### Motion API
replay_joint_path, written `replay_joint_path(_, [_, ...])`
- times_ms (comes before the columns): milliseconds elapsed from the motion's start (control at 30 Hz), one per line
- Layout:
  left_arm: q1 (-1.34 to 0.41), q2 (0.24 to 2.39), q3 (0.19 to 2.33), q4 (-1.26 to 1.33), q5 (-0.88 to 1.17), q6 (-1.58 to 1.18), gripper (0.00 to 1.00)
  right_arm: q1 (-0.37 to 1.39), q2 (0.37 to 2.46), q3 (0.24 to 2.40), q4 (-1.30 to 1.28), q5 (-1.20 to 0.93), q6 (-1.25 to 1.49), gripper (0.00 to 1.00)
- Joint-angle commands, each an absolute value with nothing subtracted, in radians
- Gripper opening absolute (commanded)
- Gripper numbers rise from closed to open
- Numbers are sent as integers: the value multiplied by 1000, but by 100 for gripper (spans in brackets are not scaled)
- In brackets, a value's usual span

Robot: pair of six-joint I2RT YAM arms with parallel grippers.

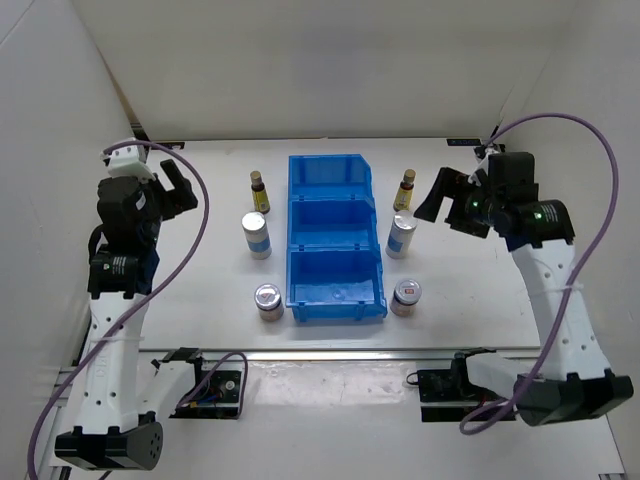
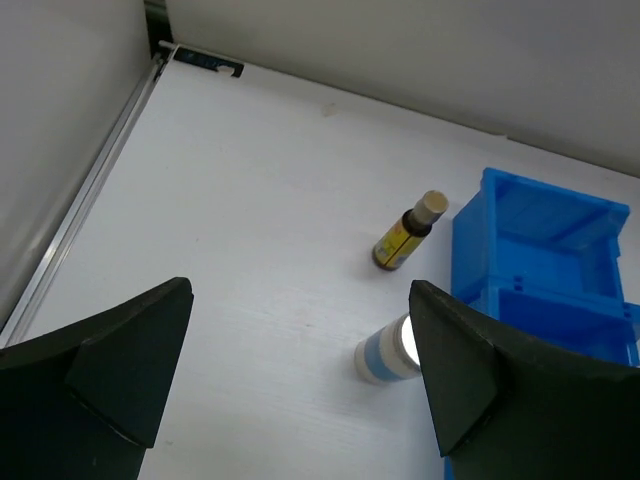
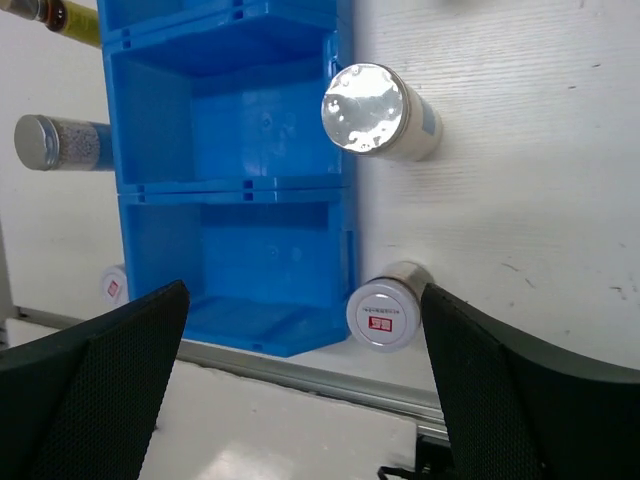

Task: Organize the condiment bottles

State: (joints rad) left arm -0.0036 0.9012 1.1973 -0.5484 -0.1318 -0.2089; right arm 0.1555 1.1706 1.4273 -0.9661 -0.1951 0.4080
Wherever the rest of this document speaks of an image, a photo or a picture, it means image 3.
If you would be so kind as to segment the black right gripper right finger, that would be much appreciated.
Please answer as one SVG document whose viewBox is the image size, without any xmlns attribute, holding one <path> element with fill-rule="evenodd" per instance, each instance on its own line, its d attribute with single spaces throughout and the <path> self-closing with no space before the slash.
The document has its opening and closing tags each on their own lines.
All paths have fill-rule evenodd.
<svg viewBox="0 0 640 480">
<path fill-rule="evenodd" d="M 553 345 L 433 283 L 421 313 L 458 478 L 638 478 L 638 371 Z"/>
</svg>

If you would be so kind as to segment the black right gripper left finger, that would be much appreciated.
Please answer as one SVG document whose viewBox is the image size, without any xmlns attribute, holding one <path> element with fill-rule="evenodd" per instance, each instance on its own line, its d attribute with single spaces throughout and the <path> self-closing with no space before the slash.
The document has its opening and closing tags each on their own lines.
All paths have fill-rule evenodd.
<svg viewBox="0 0 640 480">
<path fill-rule="evenodd" d="M 189 305 L 174 281 L 2 351 L 2 478 L 138 478 Z"/>
</svg>

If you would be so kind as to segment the white-lid spice jar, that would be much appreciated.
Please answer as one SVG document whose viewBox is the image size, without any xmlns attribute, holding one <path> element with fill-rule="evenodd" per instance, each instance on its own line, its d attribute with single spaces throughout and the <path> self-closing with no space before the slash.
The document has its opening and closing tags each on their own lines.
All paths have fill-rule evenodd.
<svg viewBox="0 0 640 480">
<path fill-rule="evenodd" d="M 350 296 L 346 320 L 351 335 L 382 353 L 407 347 L 422 323 L 421 297 L 433 277 L 420 264 L 387 265 Z"/>
<path fill-rule="evenodd" d="M 114 308 L 129 302 L 128 282 L 124 264 L 106 268 L 100 280 L 100 292 L 103 299 Z"/>
</svg>

